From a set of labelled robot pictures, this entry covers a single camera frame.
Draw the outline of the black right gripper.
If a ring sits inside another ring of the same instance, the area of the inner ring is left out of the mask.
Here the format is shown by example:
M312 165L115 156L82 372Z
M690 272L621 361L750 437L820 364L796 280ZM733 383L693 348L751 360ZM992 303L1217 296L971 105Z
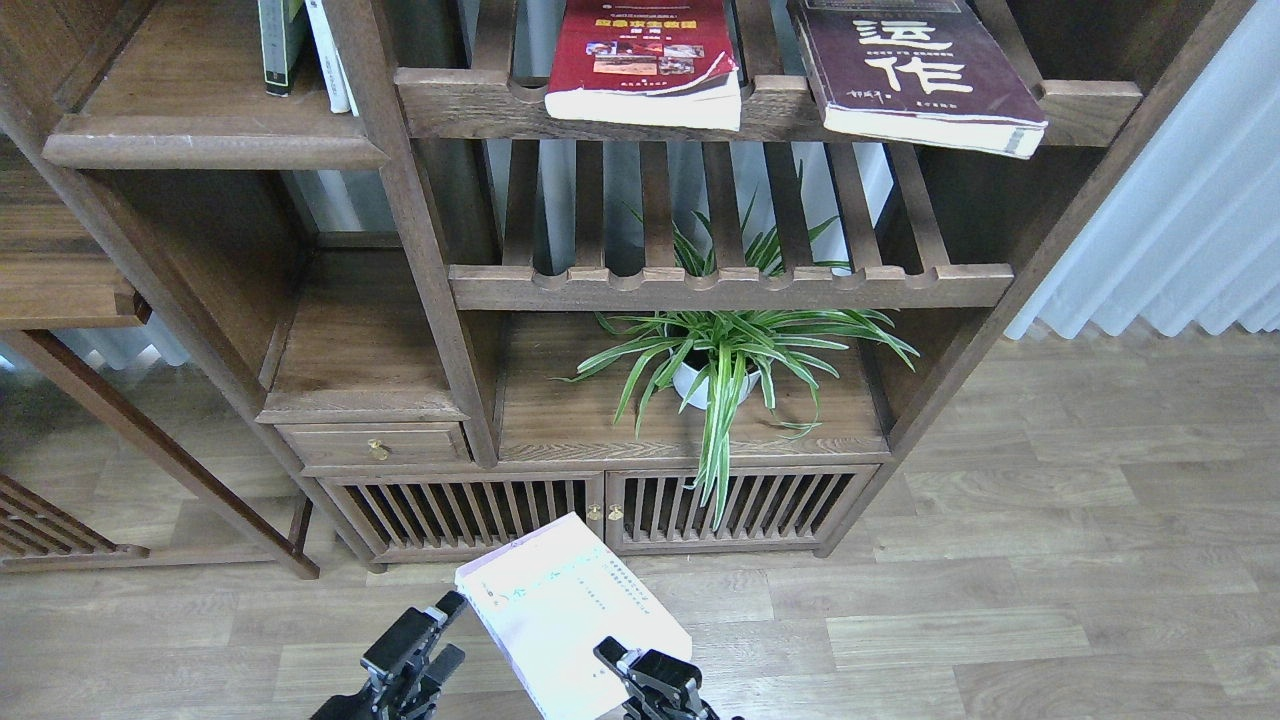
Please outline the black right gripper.
M700 697L701 671L698 666L659 650L625 648L607 635L594 655L622 680L628 698L626 719L710 719L721 716Z

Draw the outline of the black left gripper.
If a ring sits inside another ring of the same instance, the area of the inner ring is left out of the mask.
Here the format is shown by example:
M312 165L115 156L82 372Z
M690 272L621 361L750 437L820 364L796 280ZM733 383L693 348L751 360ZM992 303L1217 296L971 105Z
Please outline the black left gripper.
M332 696L311 719L433 719L444 684L465 661L445 644L430 661L440 635L468 606L457 591L426 610L406 609L365 652L370 680L357 694Z

